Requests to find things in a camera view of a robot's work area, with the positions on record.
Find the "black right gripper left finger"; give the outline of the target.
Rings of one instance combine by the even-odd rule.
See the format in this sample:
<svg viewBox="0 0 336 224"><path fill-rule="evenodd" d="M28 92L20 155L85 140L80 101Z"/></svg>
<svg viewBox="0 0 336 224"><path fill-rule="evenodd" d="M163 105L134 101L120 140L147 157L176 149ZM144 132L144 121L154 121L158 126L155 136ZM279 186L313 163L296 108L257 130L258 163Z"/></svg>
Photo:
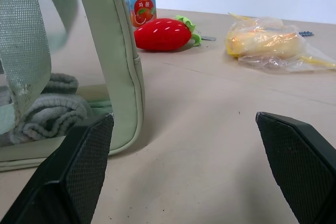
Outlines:
<svg viewBox="0 0 336 224"><path fill-rule="evenodd" d="M91 224L110 152L113 115L86 119L33 173L0 224Z"/></svg>

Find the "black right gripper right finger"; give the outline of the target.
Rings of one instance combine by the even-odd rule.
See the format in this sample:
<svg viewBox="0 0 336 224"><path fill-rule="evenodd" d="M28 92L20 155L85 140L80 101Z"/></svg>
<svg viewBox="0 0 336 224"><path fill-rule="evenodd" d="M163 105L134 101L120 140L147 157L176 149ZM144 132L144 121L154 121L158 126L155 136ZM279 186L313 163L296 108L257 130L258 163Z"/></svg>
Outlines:
<svg viewBox="0 0 336 224"><path fill-rule="evenodd" d="M310 124L256 114L272 175L299 224L336 224L336 149Z"/></svg>

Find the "pale green transparent bag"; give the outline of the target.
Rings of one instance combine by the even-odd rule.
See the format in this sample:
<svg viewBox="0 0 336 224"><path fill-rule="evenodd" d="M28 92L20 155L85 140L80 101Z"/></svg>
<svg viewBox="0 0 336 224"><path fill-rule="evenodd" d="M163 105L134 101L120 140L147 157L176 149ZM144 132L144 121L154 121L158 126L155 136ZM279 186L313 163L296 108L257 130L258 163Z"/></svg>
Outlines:
<svg viewBox="0 0 336 224"><path fill-rule="evenodd" d="M78 80L89 118L113 115L110 154L138 138L144 83L125 1L0 0L0 172L39 166L64 140L14 145L8 136L52 73Z"/></svg>

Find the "grey-green knitted cloth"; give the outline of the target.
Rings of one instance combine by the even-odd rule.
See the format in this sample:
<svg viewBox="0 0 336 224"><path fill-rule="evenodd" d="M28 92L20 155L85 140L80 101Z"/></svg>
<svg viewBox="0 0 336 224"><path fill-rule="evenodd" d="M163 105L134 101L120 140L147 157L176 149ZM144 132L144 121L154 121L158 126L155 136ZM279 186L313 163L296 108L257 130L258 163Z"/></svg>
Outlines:
<svg viewBox="0 0 336 224"><path fill-rule="evenodd" d="M76 94L78 80L52 73L40 96L9 132L12 144L23 144L66 135L75 124L93 116L89 103Z"/></svg>

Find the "bread in clear plastic bag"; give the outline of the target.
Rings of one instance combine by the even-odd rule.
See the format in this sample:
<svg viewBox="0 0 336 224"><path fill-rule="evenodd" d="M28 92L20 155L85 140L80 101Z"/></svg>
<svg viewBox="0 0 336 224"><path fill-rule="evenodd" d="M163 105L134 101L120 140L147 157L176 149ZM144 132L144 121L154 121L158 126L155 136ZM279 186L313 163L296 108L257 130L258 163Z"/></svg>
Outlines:
<svg viewBox="0 0 336 224"><path fill-rule="evenodd" d="M299 28L273 17L234 15L226 39L226 52L242 65L276 72L336 70L333 59L299 35Z"/></svg>

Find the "red plush strawberry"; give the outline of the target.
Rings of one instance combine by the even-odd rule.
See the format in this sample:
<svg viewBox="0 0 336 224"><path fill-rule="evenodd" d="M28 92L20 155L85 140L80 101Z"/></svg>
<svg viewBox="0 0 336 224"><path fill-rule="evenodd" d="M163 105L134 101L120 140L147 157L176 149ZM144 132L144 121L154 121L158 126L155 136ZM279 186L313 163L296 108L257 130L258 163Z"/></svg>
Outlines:
<svg viewBox="0 0 336 224"><path fill-rule="evenodd" d="M202 42L195 34L196 25L190 19L177 15L175 18L158 18L142 25L134 31L134 39L139 49L147 51L174 51L193 40L194 46Z"/></svg>

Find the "blue grapefruit drink can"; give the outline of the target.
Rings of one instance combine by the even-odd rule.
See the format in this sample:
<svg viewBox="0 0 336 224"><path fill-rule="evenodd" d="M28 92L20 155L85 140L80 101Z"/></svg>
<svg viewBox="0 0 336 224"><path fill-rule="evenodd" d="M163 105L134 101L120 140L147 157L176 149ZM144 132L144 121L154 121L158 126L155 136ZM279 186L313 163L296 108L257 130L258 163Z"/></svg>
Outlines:
<svg viewBox="0 0 336 224"><path fill-rule="evenodd" d="M157 18L156 0L129 0L132 26L135 28Z"/></svg>

